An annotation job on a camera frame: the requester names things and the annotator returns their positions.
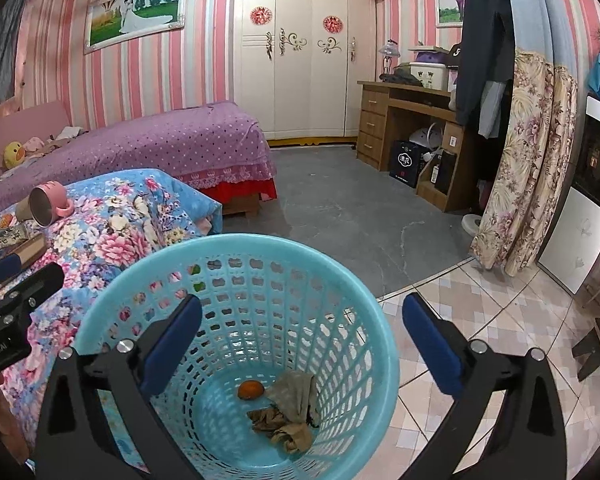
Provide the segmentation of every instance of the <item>blue plastic basket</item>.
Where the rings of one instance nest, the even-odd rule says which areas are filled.
[[[84,317],[75,349],[99,352],[137,338],[185,291],[202,301],[202,326],[152,405],[197,470],[207,479],[352,479],[384,437],[398,393],[394,338],[362,282],[290,240],[199,238],[116,278]],[[244,380],[269,386],[285,368],[311,372],[318,386],[322,421],[299,456],[251,430],[246,412],[266,407],[264,396],[236,396]],[[123,455],[131,454],[115,434],[120,421],[109,420]]]

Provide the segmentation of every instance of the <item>floral bedspread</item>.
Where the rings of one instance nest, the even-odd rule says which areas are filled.
[[[119,171],[66,188],[74,214],[47,229],[26,222],[30,232],[46,233],[49,248],[3,289],[50,262],[64,270],[64,288],[32,313],[27,334],[31,354],[4,373],[3,391],[31,447],[55,356],[73,342],[100,291],[148,254],[222,229],[218,202],[159,170]],[[13,212],[14,206],[0,218]]]

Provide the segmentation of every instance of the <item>white wardrobe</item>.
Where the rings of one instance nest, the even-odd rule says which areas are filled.
[[[355,137],[374,0],[235,0],[234,89],[267,139]]]

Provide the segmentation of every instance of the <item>red bed skirt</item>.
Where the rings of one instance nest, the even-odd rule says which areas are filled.
[[[244,182],[237,182],[236,184],[221,182],[217,186],[199,189],[198,191],[221,204],[228,204],[231,202],[231,199],[236,196],[245,196],[256,193],[259,193],[260,199],[264,201],[278,198],[276,185],[272,178],[269,180],[245,180]]]

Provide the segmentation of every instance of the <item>cup handle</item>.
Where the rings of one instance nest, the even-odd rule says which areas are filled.
[[[66,200],[66,207],[62,208],[62,207],[56,207],[56,214],[60,217],[60,218],[66,218],[67,216],[71,216],[74,213],[74,201],[71,200],[70,198],[68,198]]]

